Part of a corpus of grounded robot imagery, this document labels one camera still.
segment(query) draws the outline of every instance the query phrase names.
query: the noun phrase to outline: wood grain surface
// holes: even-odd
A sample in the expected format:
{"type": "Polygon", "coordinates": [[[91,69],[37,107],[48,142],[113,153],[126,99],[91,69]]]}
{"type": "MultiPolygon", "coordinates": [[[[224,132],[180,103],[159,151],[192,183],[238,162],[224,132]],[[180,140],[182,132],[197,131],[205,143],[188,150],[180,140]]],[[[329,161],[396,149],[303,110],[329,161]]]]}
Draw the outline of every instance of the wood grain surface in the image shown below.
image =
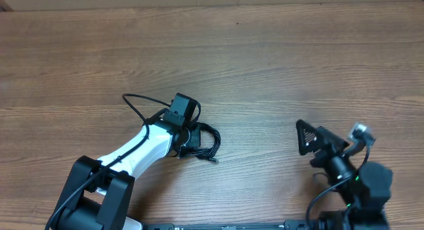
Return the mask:
{"type": "MultiPolygon", "coordinates": [[[[43,229],[74,161],[139,132],[124,92],[191,96],[222,136],[219,164],[153,164],[134,187],[136,219],[302,218],[322,191],[297,153],[302,118],[342,137],[371,126],[370,160],[394,171],[392,228],[423,228],[424,3],[0,13],[0,24],[0,229],[43,229]]],[[[313,216],[342,207],[329,194],[313,216]]]]}

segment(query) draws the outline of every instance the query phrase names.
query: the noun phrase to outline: black cable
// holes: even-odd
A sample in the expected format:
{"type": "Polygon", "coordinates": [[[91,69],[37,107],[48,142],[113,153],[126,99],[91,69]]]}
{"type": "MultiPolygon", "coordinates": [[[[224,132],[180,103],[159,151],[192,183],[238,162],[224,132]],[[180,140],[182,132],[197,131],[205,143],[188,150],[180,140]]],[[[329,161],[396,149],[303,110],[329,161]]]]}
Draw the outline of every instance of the black cable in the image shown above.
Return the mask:
{"type": "Polygon", "coordinates": [[[344,222],[345,223],[348,223],[349,224],[349,214],[350,214],[350,211],[352,211],[352,209],[356,208],[357,205],[358,205],[358,203],[359,203],[358,197],[357,196],[354,196],[353,203],[349,207],[347,207],[346,211],[344,211],[343,218],[344,218],[344,222]]]}
{"type": "Polygon", "coordinates": [[[326,173],[324,173],[324,172],[318,172],[318,173],[314,173],[314,174],[312,175],[312,180],[313,180],[315,183],[319,184],[319,185],[320,185],[323,189],[328,188],[328,186],[324,185],[323,183],[321,183],[321,182],[317,179],[317,176],[318,176],[318,175],[323,175],[323,176],[325,176],[325,177],[327,178],[327,183],[329,183],[329,176],[328,176],[326,173]]]}
{"type": "MultiPolygon", "coordinates": [[[[364,158],[364,161],[362,162],[362,164],[359,166],[359,168],[358,168],[358,170],[357,171],[359,171],[363,166],[364,166],[364,164],[368,161],[368,158],[370,157],[370,153],[371,153],[371,147],[369,146],[369,145],[366,145],[366,154],[365,154],[365,158],[364,158]]],[[[310,203],[309,203],[309,205],[307,206],[307,209],[306,209],[306,214],[305,214],[305,220],[306,220],[306,224],[307,224],[307,226],[310,228],[310,229],[313,229],[312,228],[312,224],[311,224],[311,220],[309,219],[309,215],[310,215],[310,213],[311,213],[311,210],[312,210],[312,207],[314,206],[314,204],[319,200],[319,198],[321,198],[321,197],[323,197],[325,194],[327,194],[327,193],[329,193],[329,192],[331,192],[331,191],[333,191],[333,190],[335,190],[337,187],[339,187],[339,186],[341,186],[342,184],[344,184],[344,183],[346,183],[347,181],[349,181],[349,180],[351,180],[352,179],[352,177],[353,177],[354,175],[352,175],[352,176],[350,176],[349,178],[346,178],[346,179],[344,179],[344,180],[342,180],[341,182],[339,182],[339,183],[337,183],[337,184],[335,184],[335,185],[332,185],[332,186],[330,186],[329,188],[327,188],[326,190],[324,190],[324,191],[322,191],[317,197],[315,197],[310,203]]]]}
{"type": "Polygon", "coordinates": [[[335,188],[341,186],[342,184],[346,183],[347,181],[349,181],[350,178],[344,179],[341,182],[330,186],[329,188],[327,188],[326,190],[322,191],[320,194],[318,194],[317,197],[315,197],[311,203],[309,203],[309,205],[307,206],[306,209],[306,216],[305,216],[305,220],[306,220],[306,224],[309,227],[309,229],[313,229],[312,228],[312,224],[311,224],[311,220],[309,219],[309,214],[311,213],[312,207],[313,205],[319,200],[319,198],[323,197],[325,194],[329,193],[331,190],[334,190],[335,188]]]}
{"type": "Polygon", "coordinates": [[[213,146],[211,148],[181,146],[178,156],[181,158],[185,156],[196,156],[201,160],[218,163],[218,160],[214,156],[221,146],[221,135],[219,131],[206,123],[196,123],[196,125],[199,125],[201,131],[207,131],[213,135],[213,146]]]}
{"type": "Polygon", "coordinates": [[[194,117],[194,119],[190,121],[190,125],[189,125],[190,127],[194,126],[197,123],[197,120],[199,120],[199,116],[200,116],[200,103],[198,101],[196,101],[196,105],[197,105],[197,108],[199,109],[199,112],[197,113],[197,116],[194,117]]]}
{"type": "MultiPolygon", "coordinates": [[[[146,119],[143,117],[143,115],[140,113],[140,111],[137,110],[137,108],[134,107],[134,105],[132,105],[127,99],[126,97],[140,97],[140,98],[144,98],[147,100],[151,100],[151,101],[155,101],[157,103],[161,103],[165,106],[170,106],[169,104],[163,102],[163,101],[159,101],[157,99],[151,98],[151,97],[146,97],[143,95],[137,95],[137,94],[131,94],[131,93],[125,93],[122,95],[122,98],[124,99],[125,103],[128,104],[128,106],[135,111],[135,113],[137,113],[137,115],[143,120],[143,125],[146,123],[146,119]]],[[[55,219],[58,214],[60,212],[62,212],[66,206],[66,204],[69,203],[69,201],[71,201],[75,196],[77,196],[78,194],[81,193],[81,191],[83,191],[87,186],[89,186],[94,179],[96,179],[98,176],[104,174],[108,169],[110,169],[110,167],[112,167],[114,164],[120,162],[123,158],[127,157],[128,155],[130,155],[132,152],[134,152],[136,149],[138,149],[144,142],[146,142],[146,140],[148,139],[150,133],[150,129],[148,127],[148,125],[146,125],[146,134],[143,137],[143,139],[136,144],[134,147],[132,147],[130,150],[126,151],[126,153],[124,153],[121,156],[118,156],[114,161],[110,162],[108,165],[102,167],[98,172],[96,172],[95,174],[93,174],[90,178],[88,178],[73,194],[71,194],[71,196],[65,200],[65,202],[58,208],[58,210],[56,210],[56,212],[54,212],[54,214],[50,217],[50,219],[47,221],[46,227],[44,228],[44,230],[49,230],[50,226],[53,222],[53,219],[55,219]]]]}
{"type": "Polygon", "coordinates": [[[131,94],[131,93],[125,93],[125,94],[123,94],[122,95],[122,98],[124,99],[124,101],[131,107],[131,109],[132,110],[134,110],[137,114],[139,114],[139,112],[138,111],[136,111],[136,109],[135,109],[135,107],[133,106],[133,105],[131,105],[131,103],[129,103],[128,102],[128,100],[125,98],[125,97],[139,97],[139,98],[144,98],[144,99],[147,99],[147,100],[151,100],[151,101],[155,101],[155,102],[157,102],[157,103],[160,103],[160,104],[162,104],[162,105],[165,105],[165,106],[167,106],[167,107],[171,107],[171,105],[170,104],[167,104],[166,102],[164,102],[164,101],[160,101],[160,100],[157,100],[157,99],[154,99],[154,98],[151,98],[151,97],[147,97],[147,96],[143,96],[143,95],[138,95],[138,94],[131,94]]]}
{"type": "Polygon", "coordinates": [[[156,114],[154,114],[153,116],[151,116],[150,118],[146,119],[146,124],[147,125],[153,125],[155,122],[159,121],[161,119],[161,115],[163,115],[167,110],[169,110],[168,108],[163,108],[162,110],[158,111],[156,114]]]}

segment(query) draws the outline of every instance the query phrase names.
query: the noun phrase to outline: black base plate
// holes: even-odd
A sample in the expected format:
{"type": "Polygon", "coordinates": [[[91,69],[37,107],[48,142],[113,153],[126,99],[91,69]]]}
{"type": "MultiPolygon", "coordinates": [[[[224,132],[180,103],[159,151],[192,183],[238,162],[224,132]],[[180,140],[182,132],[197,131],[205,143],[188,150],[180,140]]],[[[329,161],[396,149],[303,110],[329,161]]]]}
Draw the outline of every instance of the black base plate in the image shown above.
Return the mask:
{"type": "Polygon", "coordinates": [[[226,224],[194,224],[173,225],[150,224],[143,230],[311,230],[306,226],[305,220],[287,220],[283,223],[226,223],[226,224]]]}

